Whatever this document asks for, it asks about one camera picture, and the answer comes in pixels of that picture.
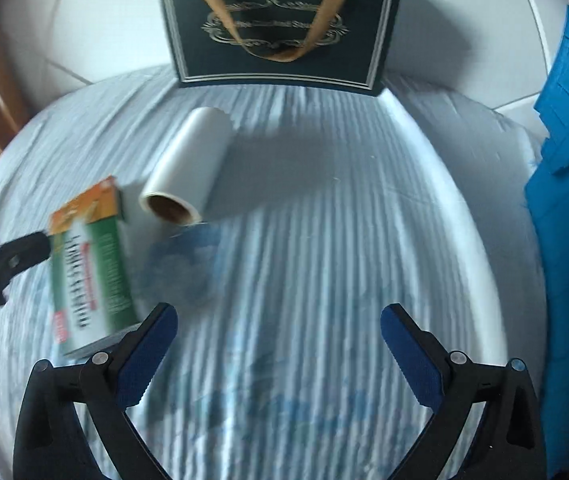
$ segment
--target brown ribbon handle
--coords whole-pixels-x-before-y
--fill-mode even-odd
[[[309,32],[307,32],[307,36],[305,37],[305,41],[302,46],[286,48],[269,56],[258,56],[258,54],[251,52],[251,49],[244,43],[238,34],[238,29],[231,17],[231,13],[227,10],[224,0],[204,1],[209,5],[209,7],[211,7],[211,10],[216,13],[224,25],[224,28],[227,29],[233,39],[236,40],[244,50],[252,56],[261,57],[262,59],[268,59],[270,61],[279,61],[280,63],[289,63],[290,61],[294,61],[314,49],[316,43],[320,41],[329,30],[331,20],[333,20],[345,2],[345,0],[322,0],[320,7],[318,7],[318,10],[316,11],[314,19],[311,22],[311,27],[309,28]]]

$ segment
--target ornate printed logo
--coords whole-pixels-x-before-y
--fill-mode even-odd
[[[302,10],[307,12],[317,12],[320,6],[305,4],[302,2],[287,2],[280,3],[278,0],[267,0],[263,4],[257,2],[241,2],[239,4],[227,5],[227,10],[229,12],[240,12],[246,10],[256,10],[256,9],[266,9],[268,7],[279,7],[281,9],[289,10]],[[284,27],[284,28],[301,28],[308,29],[311,28],[311,23],[299,22],[297,20],[250,20],[250,21],[237,21],[235,22],[238,31],[244,28],[255,28],[255,27]],[[219,43],[227,43],[232,45],[238,45],[238,42],[229,34],[229,32],[224,28],[221,20],[216,16],[215,12],[210,12],[207,15],[206,22],[202,25],[202,30],[209,34],[209,37],[213,41]],[[325,46],[330,44],[335,44],[340,41],[342,36],[346,35],[349,29],[346,28],[342,22],[342,17],[336,14],[335,18],[331,21],[329,25],[329,30],[325,34],[324,38],[316,42],[316,46]],[[246,46],[267,46],[273,48],[274,50],[282,46],[302,46],[304,40],[260,40],[257,38],[243,38]]]

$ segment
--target red label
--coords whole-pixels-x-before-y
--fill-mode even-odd
[[[67,324],[64,319],[64,312],[59,311],[53,314],[53,327],[55,330],[55,340],[58,344],[64,343],[69,334],[67,333]]]

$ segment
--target white roll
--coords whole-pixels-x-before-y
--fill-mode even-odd
[[[151,172],[140,195],[142,208],[174,224],[201,222],[232,133],[222,110],[191,112]]]

